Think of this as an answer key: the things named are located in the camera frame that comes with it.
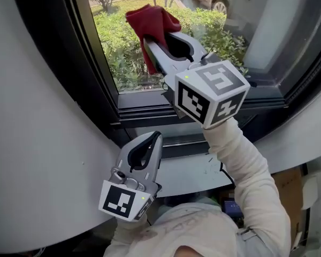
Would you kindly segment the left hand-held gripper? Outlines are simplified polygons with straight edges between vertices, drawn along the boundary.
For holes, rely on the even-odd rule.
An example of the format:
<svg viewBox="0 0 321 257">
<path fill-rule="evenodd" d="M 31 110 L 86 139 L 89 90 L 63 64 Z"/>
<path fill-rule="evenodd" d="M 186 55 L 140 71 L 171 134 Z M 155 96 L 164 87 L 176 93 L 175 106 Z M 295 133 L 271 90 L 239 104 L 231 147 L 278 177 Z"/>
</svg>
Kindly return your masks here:
<svg viewBox="0 0 321 257">
<path fill-rule="evenodd" d="M 162 188 L 154 182 L 162 149 L 159 131 L 142 134 L 124 145 L 110 179 L 103 182 L 98 209 L 123 221 L 140 220 Z"/>
</svg>

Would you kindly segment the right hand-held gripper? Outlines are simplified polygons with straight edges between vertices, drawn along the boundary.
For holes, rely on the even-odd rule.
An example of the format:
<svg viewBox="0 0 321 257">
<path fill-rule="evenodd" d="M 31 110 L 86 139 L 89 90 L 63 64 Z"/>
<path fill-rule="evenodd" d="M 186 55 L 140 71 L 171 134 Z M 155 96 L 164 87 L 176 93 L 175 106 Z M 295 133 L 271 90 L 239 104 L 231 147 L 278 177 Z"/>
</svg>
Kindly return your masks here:
<svg viewBox="0 0 321 257">
<path fill-rule="evenodd" d="M 167 98 L 180 118 L 188 116 L 210 129 L 238 113 L 250 83 L 230 61 L 206 54 L 196 39 L 180 32 L 166 33 L 165 44 L 147 35 L 143 44 L 155 69 L 165 75 Z"/>
</svg>

